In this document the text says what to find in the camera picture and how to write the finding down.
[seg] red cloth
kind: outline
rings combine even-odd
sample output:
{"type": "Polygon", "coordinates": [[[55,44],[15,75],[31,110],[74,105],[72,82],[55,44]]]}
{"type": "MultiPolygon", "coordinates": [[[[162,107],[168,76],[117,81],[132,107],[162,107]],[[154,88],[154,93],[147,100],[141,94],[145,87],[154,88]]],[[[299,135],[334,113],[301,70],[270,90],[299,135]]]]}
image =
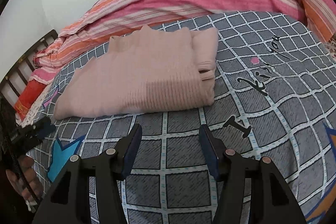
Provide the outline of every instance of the red cloth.
{"type": "Polygon", "coordinates": [[[45,87],[45,84],[37,82],[36,80],[28,82],[26,88],[14,105],[15,111],[19,114],[22,121],[25,119],[32,104],[36,101],[45,87]]]}

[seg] wooden headboard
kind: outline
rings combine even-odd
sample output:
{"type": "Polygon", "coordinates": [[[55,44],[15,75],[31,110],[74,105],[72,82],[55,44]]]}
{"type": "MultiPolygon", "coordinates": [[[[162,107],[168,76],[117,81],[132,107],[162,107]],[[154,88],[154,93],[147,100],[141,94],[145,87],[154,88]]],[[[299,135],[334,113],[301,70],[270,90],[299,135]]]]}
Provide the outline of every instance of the wooden headboard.
{"type": "Polygon", "coordinates": [[[35,53],[48,47],[57,37],[55,30],[44,35],[16,61],[0,82],[0,93],[12,106],[26,87],[31,73],[36,69],[33,64],[35,53]]]}

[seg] ribbed knit texture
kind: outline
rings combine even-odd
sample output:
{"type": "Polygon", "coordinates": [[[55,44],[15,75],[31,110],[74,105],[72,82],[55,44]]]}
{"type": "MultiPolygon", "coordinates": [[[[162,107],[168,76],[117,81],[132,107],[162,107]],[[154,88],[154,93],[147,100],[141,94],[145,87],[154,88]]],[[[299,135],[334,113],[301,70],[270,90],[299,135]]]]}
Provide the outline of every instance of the ribbed knit texture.
{"type": "Polygon", "coordinates": [[[76,69],[54,118],[184,110],[214,102],[218,31],[148,26],[111,37],[109,50],[76,69]]]}

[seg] mattress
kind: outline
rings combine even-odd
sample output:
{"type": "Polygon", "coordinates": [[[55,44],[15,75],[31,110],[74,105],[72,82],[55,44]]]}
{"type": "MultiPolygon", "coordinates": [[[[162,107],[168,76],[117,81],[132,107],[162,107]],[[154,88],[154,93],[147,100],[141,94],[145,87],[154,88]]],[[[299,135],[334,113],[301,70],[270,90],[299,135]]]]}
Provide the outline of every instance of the mattress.
{"type": "MultiPolygon", "coordinates": [[[[209,175],[199,144],[198,128],[207,124],[215,137],[244,157],[269,156],[308,222],[318,221],[328,209],[321,207],[322,200],[335,187],[335,145],[325,129],[336,128],[335,61],[314,33],[279,13],[230,12],[154,28],[213,26],[218,29],[219,47],[215,103],[210,107],[56,121],[55,102],[74,70],[106,53],[109,43],[65,66],[34,119],[51,117],[57,127],[29,153],[45,192],[50,186],[48,168],[57,160],[53,158],[57,139],[63,146],[83,139],[77,154],[86,158],[114,147],[134,123],[140,123],[143,137],[133,170],[118,183],[129,224],[210,224],[223,185],[209,175]],[[232,116],[243,131],[225,127],[232,116]]],[[[248,220],[250,192],[251,182],[246,180],[241,223],[248,220]]],[[[98,223],[94,178],[90,178],[90,204],[92,223],[98,223]]]]}

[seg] fabric fold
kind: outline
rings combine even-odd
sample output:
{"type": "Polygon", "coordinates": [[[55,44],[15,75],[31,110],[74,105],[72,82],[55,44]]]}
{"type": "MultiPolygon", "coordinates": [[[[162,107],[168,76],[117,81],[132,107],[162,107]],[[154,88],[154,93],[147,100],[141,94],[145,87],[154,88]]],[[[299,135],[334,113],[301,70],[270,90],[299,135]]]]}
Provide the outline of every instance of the fabric fold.
{"type": "Polygon", "coordinates": [[[75,70],[54,118],[211,105],[217,47],[216,28],[164,32],[145,25],[128,36],[111,37],[106,54],[75,70]]]}

